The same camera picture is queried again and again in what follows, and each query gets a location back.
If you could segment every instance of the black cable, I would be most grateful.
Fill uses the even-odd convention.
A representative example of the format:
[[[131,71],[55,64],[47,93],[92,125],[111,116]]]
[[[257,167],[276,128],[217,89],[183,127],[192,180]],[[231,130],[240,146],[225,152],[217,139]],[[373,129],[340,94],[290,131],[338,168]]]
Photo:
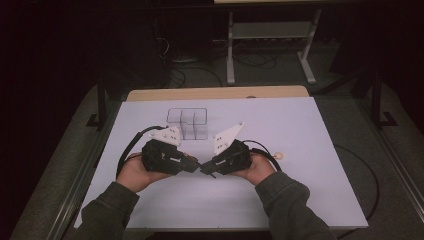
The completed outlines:
[[[268,149],[266,149],[266,147],[264,146],[264,145],[262,145],[261,143],[259,143],[259,142],[256,142],[256,141],[253,141],[253,140],[244,140],[244,141],[242,141],[242,143],[246,143],[246,142],[251,142],[251,143],[256,143],[256,144],[258,144],[259,146],[261,146],[269,155],[271,155],[271,153],[268,151]]]
[[[248,66],[248,67],[256,67],[256,68],[261,68],[261,69],[274,69],[277,66],[277,58],[276,57],[271,57],[269,59],[267,59],[264,55],[262,54],[256,54],[258,56],[261,56],[264,58],[264,61],[262,63],[256,63],[252,60],[250,60],[249,58],[244,58],[242,59],[241,56],[239,55],[233,55],[233,58],[240,64]],[[270,67],[264,67],[264,65],[268,64],[269,62],[272,62],[273,64]]]
[[[207,68],[201,68],[201,67],[184,67],[184,68],[178,68],[178,69],[188,69],[188,70],[190,70],[190,69],[197,69],[197,70],[203,70],[203,71],[209,72],[210,74],[214,75],[215,78],[218,80],[219,86],[220,87],[223,87],[222,82],[221,82],[221,78],[216,73],[214,73],[213,71],[211,71],[211,70],[209,70]]]
[[[122,167],[125,164],[125,159],[127,158],[128,154],[130,153],[130,151],[133,149],[133,147],[137,144],[137,142],[140,140],[140,138],[143,136],[143,134],[145,134],[146,132],[150,131],[150,130],[161,130],[164,129],[163,127],[160,126],[152,126],[152,127],[148,127],[146,129],[144,129],[141,132],[138,132],[134,138],[131,140],[131,142],[128,144],[128,146],[125,148],[124,152],[122,153],[121,157],[119,158],[118,161],[118,167],[116,169],[116,178],[118,178],[119,173],[122,170]]]
[[[275,158],[271,155],[271,153],[268,151],[268,149],[264,145],[262,145],[261,143],[259,143],[257,141],[253,141],[253,140],[242,141],[242,143],[245,143],[245,142],[256,143],[256,144],[260,145],[263,149],[265,149],[265,151],[263,151],[263,150],[260,150],[260,149],[257,149],[257,148],[252,148],[250,150],[250,152],[261,154],[261,155],[265,156],[272,163],[272,165],[274,165],[275,169],[278,172],[282,172],[281,167],[278,164],[277,160],[275,160]]]
[[[335,147],[338,147],[340,149],[343,149],[346,152],[349,152],[350,154],[352,154],[353,156],[355,156],[357,159],[359,159],[368,168],[368,170],[371,172],[371,174],[372,174],[372,176],[374,178],[375,185],[376,185],[376,197],[375,197],[374,205],[373,205],[370,213],[365,217],[365,219],[367,219],[367,221],[368,221],[374,215],[374,213],[375,213],[375,211],[377,209],[378,203],[380,201],[380,183],[378,181],[377,175],[375,174],[374,170],[372,170],[371,166],[368,163],[366,163],[363,158],[361,158],[360,156],[358,156],[358,154],[352,152],[351,150],[349,150],[349,149],[347,149],[347,148],[345,148],[343,146],[340,146],[340,145],[337,145],[337,144],[334,144],[334,146]],[[337,239],[342,239],[342,238],[348,236],[349,234],[352,234],[356,230],[358,230],[358,228],[357,229],[350,230],[350,231],[347,231],[347,232],[343,233],[342,235],[337,236]]]
[[[186,82],[186,79],[187,79],[187,77],[186,77],[186,75],[182,72],[182,71],[180,71],[180,70],[178,70],[178,69],[175,69],[175,68],[173,68],[172,69],[173,71],[176,71],[176,72],[178,72],[179,74],[181,74],[182,75],[182,79],[181,78],[178,78],[178,77],[176,77],[174,74],[172,74],[172,72],[171,72],[171,74],[172,74],[172,81],[175,83],[175,84],[177,84],[177,88],[181,88],[181,87],[184,87],[185,86],[185,82]]]

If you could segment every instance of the white table surface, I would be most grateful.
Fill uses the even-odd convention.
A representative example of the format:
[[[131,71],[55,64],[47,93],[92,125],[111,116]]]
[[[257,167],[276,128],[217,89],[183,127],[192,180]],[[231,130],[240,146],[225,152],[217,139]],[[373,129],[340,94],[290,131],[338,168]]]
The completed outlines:
[[[183,141],[180,151],[201,163],[209,161],[212,136],[244,122],[237,139],[258,141],[271,154],[282,152],[283,171],[309,187],[307,205],[331,228],[368,226],[312,97],[124,102],[82,207],[115,180],[118,159],[137,132],[166,126],[170,108],[207,108],[208,139]],[[148,140],[145,134],[132,152],[140,152]],[[128,228],[267,229],[268,219],[254,187],[238,177],[215,175],[217,179],[199,170],[181,172],[150,185],[139,193]],[[79,213],[75,227],[80,224]]]

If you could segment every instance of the gray sleeve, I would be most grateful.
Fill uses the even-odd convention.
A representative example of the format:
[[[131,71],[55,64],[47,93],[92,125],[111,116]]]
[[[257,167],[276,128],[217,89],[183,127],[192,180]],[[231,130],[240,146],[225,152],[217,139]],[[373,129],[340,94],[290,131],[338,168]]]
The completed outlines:
[[[274,240],[336,239],[327,224],[306,206],[309,189],[283,172],[256,186]]]
[[[82,210],[74,239],[121,239],[139,196],[113,182]]]

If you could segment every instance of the metal stand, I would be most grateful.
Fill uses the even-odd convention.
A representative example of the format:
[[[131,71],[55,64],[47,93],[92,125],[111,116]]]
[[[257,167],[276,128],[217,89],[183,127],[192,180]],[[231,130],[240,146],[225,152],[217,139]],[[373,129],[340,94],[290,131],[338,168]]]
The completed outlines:
[[[229,14],[228,21],[228,55],[227,55],[227,83],[234,85],[233,39],[255,38],[306,38],[307,43],[303,51],[298,52],[298,58],[309,84],[316,80],[307,60],[309,49],[314,39],[315,31],[321,9],[316,10],[315,16],[310,21],[304,22],[271,22],[271,23],[234,23],[233,12]]]
[[[384,116],[387,118],[386,121],[380,120],[381,78],[377,69],[375,69],[373,74],[375,74],[375,76],[372,87],[371,119],[379,130],[381,130],[383,126],[397,126],[395,119],[389,112],[383,112]]]
[[[312,73],[311,67],[309,66],[307,58],[308,58],[309,49],[311,48],[311,45],[312,45],[312,41],[314,40],[315,31],[317,29],[318,20],[320,16],[321,16],[321,9],[315,12],[314,19],[309,28],[309,33],[308,33],[307,43],[305,48],[303,49],[303,51],[297,52],[297,57],[299,58],[300,65],[302,65],[303,72],[305,73],[306,80],[308,81],[309,84],[317,83],[317,81],[315,80],[314,74]]]

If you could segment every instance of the hand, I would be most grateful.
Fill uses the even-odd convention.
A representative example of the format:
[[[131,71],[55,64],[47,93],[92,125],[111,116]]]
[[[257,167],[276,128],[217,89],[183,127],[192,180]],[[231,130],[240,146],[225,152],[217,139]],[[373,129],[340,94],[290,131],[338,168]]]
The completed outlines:
[[[260,154],[251,153],[250,157],[252,159],[250,168],[234,172],[232,175],[242,177],[256,186],[269,175],[273,174],[275,169],[271,166],[269,160]]]
[[[116,182],[137,193],[151,183],[170,177],[170,174],[148,172],[141,162],[141,153],[133,153],[122,167]]]

